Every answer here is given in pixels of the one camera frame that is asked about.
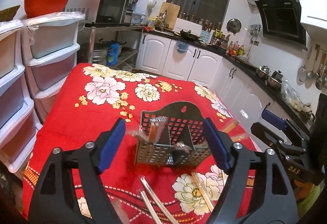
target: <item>black countertop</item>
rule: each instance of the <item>black countertop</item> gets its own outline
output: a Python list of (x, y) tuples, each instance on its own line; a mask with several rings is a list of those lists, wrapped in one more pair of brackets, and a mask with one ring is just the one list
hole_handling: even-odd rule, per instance
[(271, 97), (274, 101), (276, 101), (282, 107), (282, 109), (289, 115), (289, 117), (291, 117), (291, 119), (294, 121), (294, 123), (300, 129), (302, 129), (309, 136), (311, 135), (311, 128), (313, 126), (313, 123), (311, 121), (308, 121), (307, 119), (305, 119), (301, 113), (299, 113), (298, 111), (296, 111), (295, 109), (290, 107), (283, 100), (280, 92), (276, 92), (273, 89), (271, 89), (270, 87), (268, 87), (266, 85), (265, 81), (263, 79), (261, 79), (260, 77), (258, 77), (254, 71), (250, 70), (248, 67), (246, 67), (242, 63), (238, 62), (234, 57), (232, 57), (230, 55), (221, 54), (221, 52), (216, 47), (213, 47), (213, 46), (205, 47), (205, 46), (201, 45), (201, 43), (198, 41), (191, 42), (191, 41), (185, 40), (182, 37), (178, 37), (175, 35), (168, 35), (168, 34), (165, 34), (165, 33), (159, 32), (159, 31), (150, 31), (148, 33), (157, 35), (157, 36), (161, 36), (161, 37), (165, 37), (165, 38), (175, 40), (175, 41), (182, 41), (182, 42), (188, 43), (189, 45), (198, 47), (203, 50), (210, 51), (212, 53), (215, 53), (215, 54), (218, 54), (218, 55), (224, 57), (229, 62), (231, 62), (232, 64), (237, 66), (239, 69), (241, 69), (245, 74), (247, 74), (261, 89), (264, 90), (264, 92), (266, 92), (269, 95), (269, 97)]

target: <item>silver screw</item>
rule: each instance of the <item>silver screw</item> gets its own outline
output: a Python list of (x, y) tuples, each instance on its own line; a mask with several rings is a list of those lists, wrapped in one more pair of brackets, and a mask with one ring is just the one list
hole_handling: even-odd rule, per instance
[(275, 155), (275, 151), (271, 148), (267, 149), (268, 155)]
[(61, 148), (60, 147), (56, 147), (52, 150), (52, 153), (53, 154), (58, 154), (59, 152), (61, 151)]
[(236, 149), (241, 149), (243, 146), (241, 143), (236, 142), (233, 144), (233, 147), (235, 147)]
[(92, 142), (92, 141), (87, 142), (87, 143), (85, 144), (85, 147), (86, 147), (86, 148), (92, 148), (92, 147), (94, 147), (94, 142)]

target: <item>red bucket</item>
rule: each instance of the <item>red bucket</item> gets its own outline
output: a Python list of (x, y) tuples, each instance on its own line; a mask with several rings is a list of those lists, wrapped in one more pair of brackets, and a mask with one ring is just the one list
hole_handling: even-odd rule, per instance
[(62, 12), (68, 0), (24, 0), (27, 18)]

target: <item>range hood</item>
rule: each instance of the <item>range hood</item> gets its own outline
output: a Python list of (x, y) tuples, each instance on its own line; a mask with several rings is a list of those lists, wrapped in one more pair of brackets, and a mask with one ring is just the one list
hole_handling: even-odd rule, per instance
[(264, 37), (272, 37), (307, 49), (306, 32), (300, 23), (299, 0), (255, 0), (255, 4), (261, 16)]

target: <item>microwave oven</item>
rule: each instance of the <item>microwave oven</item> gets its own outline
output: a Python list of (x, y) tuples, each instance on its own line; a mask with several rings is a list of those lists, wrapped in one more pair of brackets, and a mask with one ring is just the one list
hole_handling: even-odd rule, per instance
[(129, 0), (68, 0), (65, 11), (85, 14), (86, 26), (130, 26)]

